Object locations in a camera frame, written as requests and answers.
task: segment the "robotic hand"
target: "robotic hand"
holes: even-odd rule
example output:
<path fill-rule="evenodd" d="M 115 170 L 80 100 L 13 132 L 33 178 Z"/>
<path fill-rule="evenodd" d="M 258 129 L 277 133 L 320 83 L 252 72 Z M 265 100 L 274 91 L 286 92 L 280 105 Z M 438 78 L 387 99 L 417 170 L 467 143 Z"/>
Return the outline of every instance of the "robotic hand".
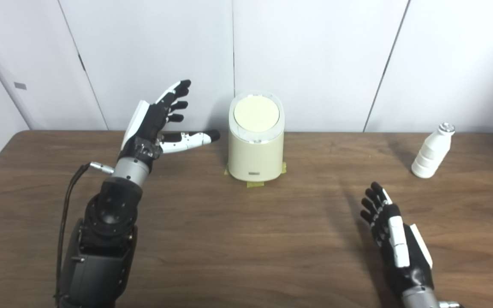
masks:
<path fill-rule="evenodd" d="M 137 205 L 142 185 L 160 154 L 188 150 L 215 142 L 217 130 L 195 133 L 159 132 L 169 121 L 182 121 L 174 111 L 185 109 L 191 82 L 172 85 L 154 104 L 140 101 L 121 144 L 114 168 L 91 162 L 80 167 L 66 193 L 56 269 L 56 306 L 61 308 L 113 308 L 124 292 L 137 243 Z M 86 207 L 70 237 L 67 254 L 60 267 L 64 227 L 71 189 L 89 167 L 110 174 L 100 193 Z"/>
<path fill-rule="evenodd" d="M 433 261 L 416 225 L 403 223 L 399 206 L 373 182 L 361 203 L 360 216 L 368 222 L 380 247 L 387 284 L 405 308 L 460 308 L 457 302 L 437 301 L 433 290 Z"/>

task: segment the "robotic finger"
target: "robotic finger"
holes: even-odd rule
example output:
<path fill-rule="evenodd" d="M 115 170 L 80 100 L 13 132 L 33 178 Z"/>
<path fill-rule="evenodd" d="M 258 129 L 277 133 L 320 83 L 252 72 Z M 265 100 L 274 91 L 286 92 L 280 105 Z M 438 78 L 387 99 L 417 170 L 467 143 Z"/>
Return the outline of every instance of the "robotic finger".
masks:
<path fill-rule="evenodd" d="M 206 145 L 215 142 L 220 138 L 217 130 L 192 131 L 189 133 L 168 133 L 163 134 L 159 143 L 162 154 L 181 152 L 190 148 Z"/>

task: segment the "brown table surface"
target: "brown table surface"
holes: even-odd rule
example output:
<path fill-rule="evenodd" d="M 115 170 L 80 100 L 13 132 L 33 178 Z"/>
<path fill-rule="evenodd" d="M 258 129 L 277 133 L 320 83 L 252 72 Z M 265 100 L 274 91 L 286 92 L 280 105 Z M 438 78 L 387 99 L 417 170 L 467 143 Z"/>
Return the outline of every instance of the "brown table surface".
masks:
<path fill-rule="evenodd" d="M 0 153 L 0 307 L 51 307 L 63 195 L 80 164 L 115 163 L 118 131 L 24 131 Z M 227 138 L 163 156 L 139 205 L 118 307 L 398 307 L 359 221 L 374 180 L 416 223 L 439 299 L 493 308 L 493 134 L 456 134 L 432 179 L 409 171 L 426 134 L 287 133 L 288 173 L 247 189 Z M 67 235 L 104 174 L 71 198 Z"/>

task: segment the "white bottle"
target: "white bottle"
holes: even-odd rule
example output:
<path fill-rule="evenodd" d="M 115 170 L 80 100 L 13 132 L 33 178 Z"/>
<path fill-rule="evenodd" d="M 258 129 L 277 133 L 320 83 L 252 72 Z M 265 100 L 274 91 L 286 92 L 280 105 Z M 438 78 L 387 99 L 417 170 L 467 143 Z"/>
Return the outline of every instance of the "white bottle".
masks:
<path fill-rule="evenodd" d="M 412 163 L 413 174 L 422 179 L 432 177 L 450 150 L 452 135 L 455 132 L 456 128 L 448 122 L 439 125 L 439 129 L 427 137 L 419 149 L 419 153 Z"/>

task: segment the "bottle cap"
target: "bottle cap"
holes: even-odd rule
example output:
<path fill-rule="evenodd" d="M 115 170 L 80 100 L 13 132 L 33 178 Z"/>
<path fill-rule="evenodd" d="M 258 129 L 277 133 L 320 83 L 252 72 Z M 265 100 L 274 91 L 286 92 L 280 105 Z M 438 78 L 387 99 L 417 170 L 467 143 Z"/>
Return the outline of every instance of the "bottle cap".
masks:
<path fill-rule="evenodd" d="M 441 125 L 439 125 L 439 130 L 444 131 L 446 133 L 454 133 L 456 131 L 456 128 L 454 127 L 454 125 L 448 122 L 444 122 Z"/>

